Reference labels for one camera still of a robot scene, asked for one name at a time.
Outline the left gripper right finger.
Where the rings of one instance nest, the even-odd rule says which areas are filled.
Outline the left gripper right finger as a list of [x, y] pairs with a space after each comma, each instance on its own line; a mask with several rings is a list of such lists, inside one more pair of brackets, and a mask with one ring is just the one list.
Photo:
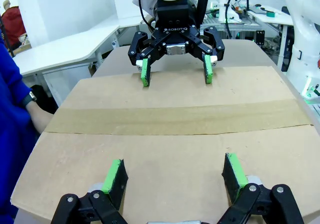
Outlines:
[[222, 176], [231, 204], [217, 224], [247, 224], [252, 215], [266, 224], [304, 224], [288, 185], [268, 189], [258, 177], [245, 175], [236, 154], [226, 153], [224, 159]]

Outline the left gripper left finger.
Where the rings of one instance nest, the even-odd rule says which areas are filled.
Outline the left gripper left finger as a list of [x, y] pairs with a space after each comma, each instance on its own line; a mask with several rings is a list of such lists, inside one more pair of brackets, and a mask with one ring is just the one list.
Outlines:
[[127, 181], [124, 161], [114, 160], [102, 187], [83, 197], [68, 193], [60, 198], [51, 224], [128, 224], [119, 212]]

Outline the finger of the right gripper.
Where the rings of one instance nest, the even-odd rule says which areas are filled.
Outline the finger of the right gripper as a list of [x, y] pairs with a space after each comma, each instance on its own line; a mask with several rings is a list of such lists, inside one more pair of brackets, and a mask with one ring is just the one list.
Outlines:
[[128, 51], [133, 66], [140, 70], [140, 78], [144, 87], [150, 85], [151, 64], [159, 59], [159, 48], [153, 45], [155, 40], [149, 39], [146, 32], [135, 33]]
[[187, 52], [193, 57], [203, 61], [204, 78], [207, 84], [213, 81], [213, 65], [224, 57], [225, 46], [214, 26], [203, 30], [203, 35], [195, 27], [191, 26], [186, 34], [188, 41]]

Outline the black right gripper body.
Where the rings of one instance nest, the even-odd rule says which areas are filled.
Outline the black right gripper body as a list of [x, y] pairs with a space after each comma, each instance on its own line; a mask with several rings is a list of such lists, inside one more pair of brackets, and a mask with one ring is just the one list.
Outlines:
[[200, 7], [193, 0], [157, 0], [155, 31], [152, 38], [159, 48], [159, 56], [188, 53], [186, 34], [191, 26], [200, 28]]

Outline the brown cardboard box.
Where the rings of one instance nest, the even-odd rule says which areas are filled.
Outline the brown cardboard box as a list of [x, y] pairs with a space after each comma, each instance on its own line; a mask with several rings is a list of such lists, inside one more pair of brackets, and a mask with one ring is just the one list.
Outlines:
[[128, 224], [202, 220], [228, 208], [224, 157], [272, 188], [288, 185], [302, 216], [320, 215], [320, 134], [273, 67], [155, 72], [77, 83], [40, 136], [11, 202], [49, 223], [60, 198], [85, 195], [115, 159], [128, 174]]

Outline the person's left forearm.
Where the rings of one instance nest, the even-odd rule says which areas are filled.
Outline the person's left forearm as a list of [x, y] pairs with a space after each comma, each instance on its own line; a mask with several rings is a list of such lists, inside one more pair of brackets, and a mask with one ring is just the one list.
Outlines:
[[36, 102], [31, 101], [26, 105], [32, 123], [39, 134], [42, 134], [51, 121], [53, 114], [43, 110]]

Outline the white cluttered workbench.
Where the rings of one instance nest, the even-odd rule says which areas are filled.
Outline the white cluttered workbench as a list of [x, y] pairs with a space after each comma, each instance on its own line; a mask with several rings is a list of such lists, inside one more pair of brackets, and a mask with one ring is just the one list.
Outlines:
[[247, 7], [247, 11], [253, 20], [259, 20], [282, 34], [277, 61], [277, 67], [281, 70], [286, 50], [288, 27], [293, 26], [291, 16], [281, 10], [266, 5]]

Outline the white corner desk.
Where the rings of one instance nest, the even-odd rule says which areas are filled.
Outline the white corner desk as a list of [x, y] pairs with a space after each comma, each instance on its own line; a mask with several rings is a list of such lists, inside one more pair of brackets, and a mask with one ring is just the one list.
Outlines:
[[129, 27], [138, 30], [141, 24], [139, 16], [119, 19], [113, 15], [88, 31], [31, 48], [13, 60], [25, 78], [32, 76], [37, 84], [46, 83], [60, 105], [79, 80], [91, 76], [89, 66], [103, 63], [104, 48], [117, 48], [119, 37]]

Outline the person in blue coat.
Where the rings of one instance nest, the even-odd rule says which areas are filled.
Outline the person in blue coat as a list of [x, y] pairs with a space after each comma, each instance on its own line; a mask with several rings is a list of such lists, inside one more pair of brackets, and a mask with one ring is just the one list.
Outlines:
[[11, 195], [37, 141], [31, 117], [22, 104], [31, 89], [23, 82], [0, 30], [0, 224], [14, 224]]

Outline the dark wrist watch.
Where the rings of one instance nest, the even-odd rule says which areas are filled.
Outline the dark wrist watch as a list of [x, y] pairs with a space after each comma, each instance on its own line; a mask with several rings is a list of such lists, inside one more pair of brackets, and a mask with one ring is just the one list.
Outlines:
[[30, 102], [36, 102], [37, 97], [30, 91], [21, 101], [21, 105], [26, 107]]

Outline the person in red top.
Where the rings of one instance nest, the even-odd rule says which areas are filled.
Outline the person in red top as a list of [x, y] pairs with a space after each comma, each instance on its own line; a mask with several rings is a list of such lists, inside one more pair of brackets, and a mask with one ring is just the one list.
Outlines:
[[19, 37], [23, 34], [26, 34], [27, 32], [19, 7], [11, 7], [11, 3], [9, 0], [5, 0], [3, 2], [3, 7], [5, 9], [5, 12], [1, 16], [1, 18], [4, 24], [4, 29], [12, 50], [15, 50], [22, 44], [19, 41]]

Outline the black box on frame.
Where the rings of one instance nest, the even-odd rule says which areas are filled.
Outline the black box on frame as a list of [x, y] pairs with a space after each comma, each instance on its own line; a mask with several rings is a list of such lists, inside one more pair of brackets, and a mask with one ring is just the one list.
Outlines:
[[265, 44], [265, 31], [258, 30], [255, 32], [254, 41], [257, 45], [263, 46]]

